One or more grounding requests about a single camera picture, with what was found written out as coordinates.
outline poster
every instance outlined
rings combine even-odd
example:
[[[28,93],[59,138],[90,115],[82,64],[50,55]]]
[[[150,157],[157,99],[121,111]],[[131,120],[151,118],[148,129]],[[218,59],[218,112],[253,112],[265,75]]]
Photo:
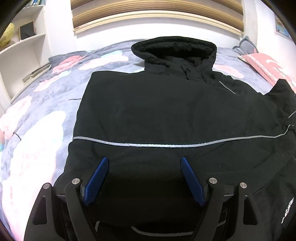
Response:
[[[276,19],[276,32],[278,34],[280,34],[281,36],[293,41],[290,34],[288,33],[288,31],[286,30],[286,28],[284,27],[284,25],[281,23],[281,21],[279,20],[279,18],[276,15],[275,15],[275,19]]]

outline hood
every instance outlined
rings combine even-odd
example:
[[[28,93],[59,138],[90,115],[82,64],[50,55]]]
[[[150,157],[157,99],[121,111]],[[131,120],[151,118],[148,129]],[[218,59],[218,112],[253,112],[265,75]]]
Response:
[[[132,52],[145,60],[145,71],[198,81],[212,73],[217,47],[187,37],[158,37],[138,42]]]

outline reflective stripe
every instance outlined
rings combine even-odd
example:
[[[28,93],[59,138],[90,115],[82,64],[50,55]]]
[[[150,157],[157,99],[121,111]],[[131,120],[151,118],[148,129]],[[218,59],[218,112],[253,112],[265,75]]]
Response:
[[[132,230],[134,230],[138,234],[142,234],[145,236],[150,236],[150,237],[178,237],[178,236],[186,236],[186,235],[192,235],[193,232],[186,232],[186,233],[173,233],[173,234],[155,234],[155,233],[147,233],[138,230],[135,226],[131,226]]]
[[[226,223],[226,220],[224,220],[224,221],[221,222],[221,223],[218,223],[217,227],[219,227],[219,226],[221,226],[221,225],[223,225],[223,224],[225,224],[225,223]]]
[[[95,229],[96,231],[98,231],[99,223],[100,223],[100,221],[97,221],[97,222],[96,222],[96,226],[94,227],[94,229]]]
[[[221,85],[223,85],[226,89],[228,89],[229,91],[231,91],[233,94],[235,94],[231,89],[229,89],[229,88],[227,88],[221,81],[219,81],[219,83],[221,84]]]
[[[290,114],[290,116],[288,117],[288,119],[290,119],[290,117],[292,116],[292,115],[294,115],[296,113],[296,111],[294,111],[292,114]]]
[[[288,126],[287,130],[283,134],[279,134],[277,136],[250,136],[250,137],[233,137],[233,138],[227,138],[227,139],[221,139],[206,143],[200,143],[200,144],[188,144],[188,145],[171,145],[171,144],[136,144],[136,143],[117,143],[117,142],[109,142],[109,141],[103,141],[98,140],[94,138],[89,137],[73,137],[73,140],[88,140],[93,142],[98,142],[102,144],[107,145],[113,145],[113,146],[130,146],[130,147],[164,147],[164,148],[191,148],[191,147],[200,147],[200,146],[207,146],[212,145],[216,143],[226,142],[226,141],[235,141],[235,140],[244,140],[244,139],[253,139],[253,138],[278,138],[280,136],[285,135],[289,130],[290,125]]]

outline white shelf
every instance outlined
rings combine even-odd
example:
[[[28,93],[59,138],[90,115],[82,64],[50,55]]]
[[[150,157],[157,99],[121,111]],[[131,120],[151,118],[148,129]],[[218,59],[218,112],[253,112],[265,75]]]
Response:
[[[49,71],[51,68],[48,67],[47,69],[45,69],[44,71],[42,71],[40,74],[38,74],[35,78],[32,78],[30,80],[28,80],[26,83],[24,83],[24,87],[15,94],[15,96],[11,99],[11,102],[13,102],[30,84],[32,84],[36,79],[38,79],[40,76],[42,76],[43,74],[45,74],[47,71]]]
[[[41,39],[41,38],[44,38],[45,37],[45,34],[37,34],[35,36],[32,36],[32,37],[29,37],[29,38],[26,38],[24,40],[20,40],[19,42],[13,44],[13,45],[10,45],[8,46],[7,48],[3,49],[1,52],[0,52],[0,58],[2,54],[4,53],[7,53],[9,54],[9,51],[15,51],[15,47],[18,47],[19,50],[21,50],[22,48],[26,48],[28,45],[32,45],[34,44],[37,40]]]
[[[4,113],[5,113],[5,111],[4,111],[3,107],[2,107],[2,105],[0,105],[0,117],[1,117]]]
[[[19,27],[34,22],[36,35],[19,41]],[[15,33],[10,46],[0,50],[0,105],[6,111],[11,102],[21,94],[34,79],[22,80],[47,64],[52,56],[48,42],[45,7],[37,5],[23,8],[12,20]]]
[[[38,13],[44,5],[36,5],[23,8],[13,19],[13,21],[18,21],[20,19],[29,18],[36,13]]]

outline gray pillow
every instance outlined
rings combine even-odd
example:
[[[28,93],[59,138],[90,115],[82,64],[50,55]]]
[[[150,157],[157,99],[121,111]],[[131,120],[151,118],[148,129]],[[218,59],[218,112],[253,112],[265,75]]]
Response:
[[[259,53],[258,49],[248,36],[241,40],[239,46],[234,46],[232,49],[240,55]]]

